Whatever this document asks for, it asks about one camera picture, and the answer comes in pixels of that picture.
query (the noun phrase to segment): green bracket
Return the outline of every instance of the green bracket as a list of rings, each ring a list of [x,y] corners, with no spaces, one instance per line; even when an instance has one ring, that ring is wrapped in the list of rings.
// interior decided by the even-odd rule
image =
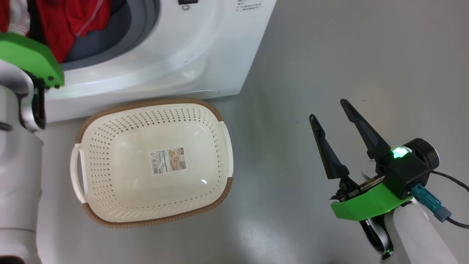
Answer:
[[[331,203],[331,208],[337,218],[362,221],[386,214],[410,199],[412,196],[400,200],[384,183],[380,183],[368,192],[348,201]]]
[[[63,69],[51,50],[32,39],[15,34],[0,34],[0,60],[42,78],[45,86],[64,86]]]

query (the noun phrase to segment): cable connector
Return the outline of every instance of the cable connector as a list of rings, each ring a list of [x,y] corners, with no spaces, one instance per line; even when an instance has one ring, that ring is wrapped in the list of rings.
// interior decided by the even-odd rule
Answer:
[[[428,208],[441,223],[445,222],[446,218],[451,216],[451,212],[446,209],[446,207],[441,206],[441,201],[431,194],[422,184],[419,183],[412,189],[412,196],[415,197],[419,203]]]

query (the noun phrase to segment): gray floor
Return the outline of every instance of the gray floor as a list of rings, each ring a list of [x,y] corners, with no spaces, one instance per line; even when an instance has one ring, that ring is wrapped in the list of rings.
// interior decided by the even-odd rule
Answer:
[[[43,263],[378,263],[359,224],[330,210],[338,182],[325,179],[308,115],[355,180],[365,147],[341,98],[392,146],[427,139],[439,169],[469,182],[467,14],[462,0],[279,0],[241,94],[210,100],[230,130],[233,188],[216,209],[177,222],[128,230],[93,223],[69,179],[83,119],[49,125],[40,133]],[[469,223],[462,188],[438,176],[428,188]],[[469,232],[431,220],[465,263]]]

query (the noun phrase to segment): laundry basket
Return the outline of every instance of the laundry basket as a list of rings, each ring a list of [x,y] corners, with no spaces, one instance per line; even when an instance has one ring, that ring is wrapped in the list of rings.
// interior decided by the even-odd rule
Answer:
[[[95,222],[155,225],[218,206],[231,188],[233,150],[221,115],[207,102],[149,101],[90,117],[78,133],[70,174]]]

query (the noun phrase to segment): white washing machine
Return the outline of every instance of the white washing machine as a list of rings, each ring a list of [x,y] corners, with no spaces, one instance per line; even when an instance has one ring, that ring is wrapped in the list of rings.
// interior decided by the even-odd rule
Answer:
[[[276,0],[115,1],[104,31],[77,38],[48,122],[156,97],[238,94]]]

